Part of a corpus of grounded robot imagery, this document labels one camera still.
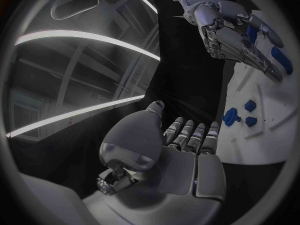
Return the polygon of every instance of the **robotic hand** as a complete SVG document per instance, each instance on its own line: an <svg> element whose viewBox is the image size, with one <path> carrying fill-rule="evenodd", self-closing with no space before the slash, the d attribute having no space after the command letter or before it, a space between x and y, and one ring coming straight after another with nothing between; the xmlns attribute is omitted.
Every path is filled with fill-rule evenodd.
<svg viewBox="0 0 300 225"><path fill-rule="evenodd" d="M243 22L269 38L278 48L283 48L280 37L261 19L249 14L245 8L227 0L173 0L184 9L184 18L198 26L207 52L216 59L245 63L265 74L276 84L281 84L283 76L252 43L246 34L239 34L227 27L228 23L241 25Z"/></svg>
<svg viewBox="0 0 300 225"><path fill-rule="evenodd" d="M165 139L165 145L176 148L179 151L192 152L198 154L199 148L201 147L203 140L205 125L203 123L200 123L193 135L191 136L194 122L192 120L188 120L183 129L181 130L180 134L178 135L183 121L184 120L182 117L178 117L172 123L172 125L164 132L163 136ZM200 149L200 154L216 154L218 130L219 125L216 121L214 121L211 124L209 132Z"/></svg>

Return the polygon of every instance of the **humanoid robot hand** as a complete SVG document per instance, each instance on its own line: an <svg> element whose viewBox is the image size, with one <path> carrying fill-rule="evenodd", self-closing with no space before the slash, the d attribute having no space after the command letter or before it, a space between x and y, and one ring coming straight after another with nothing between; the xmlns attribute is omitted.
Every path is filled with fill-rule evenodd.
<svg viewBox="0 0 300 225"><path fill-rule="evenodd" d="M198 26L207 52L216 59L245 63L265 74L276 84L281 84L283 76L251 42L246 34L240 34L231 25L244 22L259 30L278 48L284 44L280 37L264 21L233 1L227 0L173 0L180 2L184 18Z"/></svg>
<svg viewBox="0 0 300 225"><path fill-rule="evenodd" d="M178 117L164 132L163 136L165 139L165 145L176 148L179 151L198 154L204 136L205 125L200 123L192 134L194 122L192 120L188 120L181 130L183 121L182 117ZM211 124L209 132L203 142L201 153L216 154L218 130L219 125L214 121Z"/></svg>

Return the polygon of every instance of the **blue component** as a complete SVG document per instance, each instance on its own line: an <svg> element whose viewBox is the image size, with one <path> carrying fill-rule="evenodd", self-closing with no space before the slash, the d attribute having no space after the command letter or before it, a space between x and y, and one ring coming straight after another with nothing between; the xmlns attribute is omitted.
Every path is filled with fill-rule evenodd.
<svg viewBox="0 0 300 225"><path fill-rule="evenodd" d="M293 65L291 61L277 48L272 48L272 56L275 58L284 68L287 74L292 74L293 72Z"/></svg>
<svg viewBox="0 0 300 225"><path fill-rule="evenodd" d="M250 128L253 125L255 125L258 122L258 120L255 117L247 117L245 123L247 124L247 126Z"/></svg>
<svg viewBox="0 0 300 225"><path fill-rule="evenodd" d="M236 110L234 107L229 109L226 114L221 117L221 119L228 127L231 126L235 121L240 122L242 120L242 118L238 116L238 110Z"/></svg>
<svg viewBox="0 0 300 225"><path fill-rule="evenodd" d="M247 35L250 38L250 42L254 45L255 40L258 37L258 31L254 27L248 25Z"/></svg>
<svg viewBox="0 0 300 225"><path fill-rule="evenodd" d="M245 109L249 111L250 113L256 108L256 103L255 101L252 101L251 99L247 101L245 104Z"/></svg>

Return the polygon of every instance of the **blue mechanical part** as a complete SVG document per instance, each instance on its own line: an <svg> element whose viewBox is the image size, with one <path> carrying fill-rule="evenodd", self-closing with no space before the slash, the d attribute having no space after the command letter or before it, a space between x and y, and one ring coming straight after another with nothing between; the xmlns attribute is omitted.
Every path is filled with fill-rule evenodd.
<svg viewBox="0 0 300 225"><path fill-rule="evenodd" d="M245 104L245 109L248 112L252 112L254 109L256 108L256 103L255 101L252 101L251 99L249 101L247 101L247 103Z"/></svg>
<svg viewBox="0 0 300 225"><path fill-rule="evenodd" d="M291 61L277 48L272 48L272 56L275 58L284 68L288 75L292 74L293 72L293 65Z"/></svg>
<svg viewBox="0 0 300 225"><path fill-rule="evenodd" d="M221 119L225 122L226 126L231 126L235 121L238 123L242 120L240 116L238 116L238 110L232 107L229 109L225 115L221 117Z"/></svg>
<svg viewBox="0 0 300 225"><path fill-rule="evenodd" d="M258 31L254 27L248 25L247 35L250 38L250 42L254 45L255 40L258 37Z"/></svg>
<svg viewBox="0 0 300 225"><path fill-rule="evenodd" d="M247 117L245 123L247 124L247 126L250 128L253 125L255 125L258 122L258 120L255 117Z"/></svg>

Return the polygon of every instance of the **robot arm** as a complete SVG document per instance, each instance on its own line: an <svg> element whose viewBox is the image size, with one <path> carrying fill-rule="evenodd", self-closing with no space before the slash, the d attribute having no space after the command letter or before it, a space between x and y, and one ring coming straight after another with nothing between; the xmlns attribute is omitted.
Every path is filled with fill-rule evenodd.
<svg viewBox="0 0 300 225"><path fill-rule="evenodd" d="M283 76L252 43L246 34L240 35L225 26L226 22L241 25L243 22L260 30L271 43L282 48L279 36L261 19L248 14L245 8L226 0L173 0L184 9L183 16L192 25L198 26L207 52L216 59L225 59L250 65L263 72L276 84Z"/></svg>

